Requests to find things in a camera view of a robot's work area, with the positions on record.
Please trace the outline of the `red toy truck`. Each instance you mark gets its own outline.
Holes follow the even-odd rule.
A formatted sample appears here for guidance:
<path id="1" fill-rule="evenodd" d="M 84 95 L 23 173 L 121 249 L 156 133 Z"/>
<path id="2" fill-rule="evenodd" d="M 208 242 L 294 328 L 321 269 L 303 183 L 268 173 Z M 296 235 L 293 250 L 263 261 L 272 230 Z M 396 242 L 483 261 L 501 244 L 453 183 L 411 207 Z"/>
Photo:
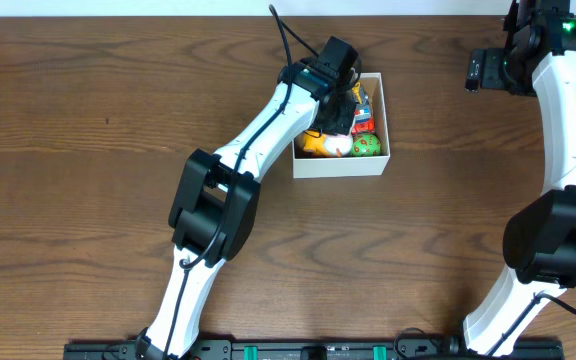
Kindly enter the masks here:
<path id="1" fill-rule="evenodd" d="M 352 96 L 355 100 L 355 110 L 354 125 L 351 134 L 374 134 L 376 131 L 376 122 L 372 111 L 372 105 L 370 97 L 361 82 L 357 82 L 352 88 Z"/>

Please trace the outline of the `white duck toy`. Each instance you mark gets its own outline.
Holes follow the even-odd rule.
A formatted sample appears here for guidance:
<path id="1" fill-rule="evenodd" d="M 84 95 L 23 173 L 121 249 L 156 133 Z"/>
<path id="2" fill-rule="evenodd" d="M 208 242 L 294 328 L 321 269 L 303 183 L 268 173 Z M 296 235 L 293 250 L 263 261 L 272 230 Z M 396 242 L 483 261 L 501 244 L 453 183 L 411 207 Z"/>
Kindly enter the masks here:
<path id="1" fill-rule="evenodd" d="M 325 157 L 345 157 L 351 152 L 353 143 L 351 135 L 325 134 L 321 152 Z"/>

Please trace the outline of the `yellow duck toy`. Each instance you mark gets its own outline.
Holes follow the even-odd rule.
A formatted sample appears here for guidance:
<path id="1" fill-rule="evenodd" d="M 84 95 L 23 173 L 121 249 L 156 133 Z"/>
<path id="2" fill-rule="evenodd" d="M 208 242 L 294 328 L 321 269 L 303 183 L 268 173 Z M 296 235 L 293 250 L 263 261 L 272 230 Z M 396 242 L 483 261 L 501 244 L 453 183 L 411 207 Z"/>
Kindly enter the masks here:
<path id="1" fill-rule="evenodd" d="M 295 145 L 307 156 L 329 157 L 330 153 L 325 147 L 326 140 L 326 134 L 315 130 L 306 130 L 295 138 Z"/>

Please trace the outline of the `green ball with red symbols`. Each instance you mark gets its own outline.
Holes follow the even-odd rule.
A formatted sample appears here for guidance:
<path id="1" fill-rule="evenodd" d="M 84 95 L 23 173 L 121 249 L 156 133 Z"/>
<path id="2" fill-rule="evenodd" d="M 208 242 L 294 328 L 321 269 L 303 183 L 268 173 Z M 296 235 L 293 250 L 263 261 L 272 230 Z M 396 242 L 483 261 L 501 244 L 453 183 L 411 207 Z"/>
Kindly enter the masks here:
<path id="1" fill-rule="evenodd" d="M 350 155 L 353 157 L 381 156 L 382 143 L 376 134 L 357 134 L 353 138 L 353 145 L 350 151 Z"/>

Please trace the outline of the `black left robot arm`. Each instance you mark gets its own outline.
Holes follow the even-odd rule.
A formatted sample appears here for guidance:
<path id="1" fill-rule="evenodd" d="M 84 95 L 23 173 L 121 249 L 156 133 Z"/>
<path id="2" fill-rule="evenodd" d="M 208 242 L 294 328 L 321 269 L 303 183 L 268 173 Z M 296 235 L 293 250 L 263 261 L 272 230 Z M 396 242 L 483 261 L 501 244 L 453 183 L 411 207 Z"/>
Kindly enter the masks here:
<path id="1" fill-rule="evenodd" d="M 358 66 L 287 66 L 268 103 L 239 135 L 213 153 L 198 149 L 190 155 L 168 218 L 171 276 L 153 323 L 138 335 L 137 358 L 181 359 L 189 353 L 218 272 L 252 231 L 264 176 L 299 134 L 328 124 L 350 132 L 351 90 L 360 78 Z"/>

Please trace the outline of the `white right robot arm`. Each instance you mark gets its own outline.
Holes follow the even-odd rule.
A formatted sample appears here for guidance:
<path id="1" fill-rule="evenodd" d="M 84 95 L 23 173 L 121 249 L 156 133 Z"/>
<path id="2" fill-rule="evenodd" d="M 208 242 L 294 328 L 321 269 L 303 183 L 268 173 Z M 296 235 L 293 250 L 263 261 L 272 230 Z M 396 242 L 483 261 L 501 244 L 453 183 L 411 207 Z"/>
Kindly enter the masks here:
<path id="1" fill-rule="evenodd" d="M 463 321 L 465 348 L 486 357 L 509 356 L 539 312 L 576 287 L 576 17 L 521 1 L 503 29 L 503 47 L 473 51 L 466 88 L 536 97 L 545 165 L 541 195 L 505 227 L 499 278 Z"/>

